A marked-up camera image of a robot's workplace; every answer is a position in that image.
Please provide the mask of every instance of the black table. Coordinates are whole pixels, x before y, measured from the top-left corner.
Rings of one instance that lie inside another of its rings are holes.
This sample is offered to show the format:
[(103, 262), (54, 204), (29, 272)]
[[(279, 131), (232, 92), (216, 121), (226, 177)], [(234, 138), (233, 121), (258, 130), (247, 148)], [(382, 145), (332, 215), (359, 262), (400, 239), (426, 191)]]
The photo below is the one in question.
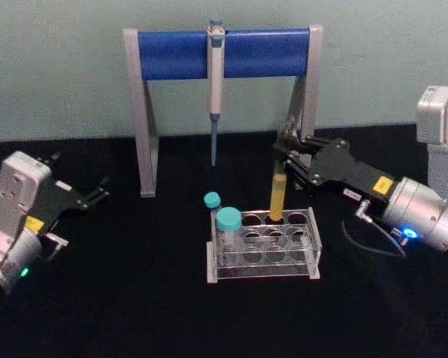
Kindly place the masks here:
[[(426, 149), (415, 126), (321, 130), (398, 178), (426, 182)], [(211, 171), (208, 136), (161, 140), (158, 196), (139, 197), (133, 139), (0, 144), (63, 153), (54, 177), (78, 190), (112, 177), (108, 201), (55, 232), (69, 247), (34, 266), (0, 306), (2, 357), (448, 357), (448, 257), (411, 243), (409, 260), (368, 254), (340, 230), (348, 201), (307, 198), (289, 186), (286, 208), (312, 206), (323, 253), (320, 280), (273, 278), (206, 283), (209, 214), (202, 196), (266, 209), (275, 134), (221, 135)], [(386, 246), (376, 233), (359, 241)]]

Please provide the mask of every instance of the test tube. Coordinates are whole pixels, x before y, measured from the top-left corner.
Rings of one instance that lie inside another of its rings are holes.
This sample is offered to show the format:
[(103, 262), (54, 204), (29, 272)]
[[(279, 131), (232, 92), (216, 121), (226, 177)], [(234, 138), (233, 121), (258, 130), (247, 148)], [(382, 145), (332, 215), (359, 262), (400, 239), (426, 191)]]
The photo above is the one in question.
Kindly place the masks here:
[(239, 244), (239, 229), (242, 226), (242, 214), (234, 207), (224, 207), (217, 212), (217, 238), (223, 246), (220, 255), (221, 264), (236, 266), (239, 262), (237, 247)]
[(272, 192), (270, 194), (270, 214), (273, 222), (282, 218), (284, 210), (285, 187), (287, 184), (287, 175), (284, 172), (284, 165), (276, 161), (274, 165), (274, 176), (272, 180)]
[(216, 231), (216, 214), (221, 210), (221, 198), (216, 192), (209, 192), (204, 195), (204, 204), (211, 209), (211, 229), (214, 233)]

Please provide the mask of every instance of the rack hole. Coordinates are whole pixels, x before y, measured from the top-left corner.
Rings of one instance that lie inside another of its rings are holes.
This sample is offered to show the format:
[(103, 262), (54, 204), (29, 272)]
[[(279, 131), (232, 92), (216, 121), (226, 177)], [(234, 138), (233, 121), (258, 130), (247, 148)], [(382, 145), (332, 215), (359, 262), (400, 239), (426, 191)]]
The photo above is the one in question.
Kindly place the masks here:
[(295, 261), (305, 261), (305, 253), (302, 251), (302, 246), (294, 245), (290, 248), (289, 251), (290, 257), (292, 257)]
[(262, 224), (261, 218), (257, 215), (249, 214), (242, 218), (242, 226), (259, 226)]
[(248, 263), (258, 263), (262, 260), (262, 253), (258, 248), (248, 248), (242, 256)]
[(273, 231), (272, 233), (269, 233), (269, 236), (282, 236), (282, 235), (284, 235), (284, 234), (278, 230)]
[(287, 235), (290, 236), (293, 242), (301, 243), (304, 236), (304, 230), (296, 230), (294, 227), (291, 227), (289, 230), (287, 230)]
[(280, 246), (275, 245), (267, 249), (266, 256), (273, 263), (278, 263), (285, 258), (285, 252)]
[(253, 230), (250, 230), (247, 233), (244, 233), (244, 243), (246, 245), (255, 244), (258, 241), (259, 233)]
[(284, 224), (284, 218), (280, 218), (277, 221), (273, 221), (270, 216), (266, 216), (265, 219), (266, 224), (268, 225), (283, 225)]
[(307, 224), (307, 218), (302, 213), (292, 213), (289, 215), (289, 224)]

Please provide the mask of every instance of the blue led light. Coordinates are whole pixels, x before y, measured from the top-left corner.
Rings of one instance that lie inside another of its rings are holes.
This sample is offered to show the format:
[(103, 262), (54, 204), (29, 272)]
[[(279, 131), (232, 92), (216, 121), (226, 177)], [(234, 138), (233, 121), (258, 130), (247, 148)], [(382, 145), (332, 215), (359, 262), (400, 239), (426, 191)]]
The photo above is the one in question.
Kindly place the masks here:
[(408, 237), (409, 239), (416, 239), (419, 235), (418, 233), (413, 230), (411, 227), (404, 227), (402, 229), (403, 236)]

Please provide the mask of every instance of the yellow warning label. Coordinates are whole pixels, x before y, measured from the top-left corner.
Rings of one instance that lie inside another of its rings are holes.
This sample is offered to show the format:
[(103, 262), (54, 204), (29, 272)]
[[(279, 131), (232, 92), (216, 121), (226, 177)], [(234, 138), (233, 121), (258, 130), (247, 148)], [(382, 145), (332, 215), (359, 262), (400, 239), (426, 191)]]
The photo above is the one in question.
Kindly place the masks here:
[(377, 181), (373, 187), (373, 190), (382, 195), (386, 195), (391, 188), (391, 184), (393, 184), (393, 180), (388, 179), (387, 177), (380, 177), (379, 181)]
[(44, 224), (44, 222), (34, 218), (33, 216), (27, 216), (27, 219), (25, 220), (25, 227), (35, 234), (40, 231)]

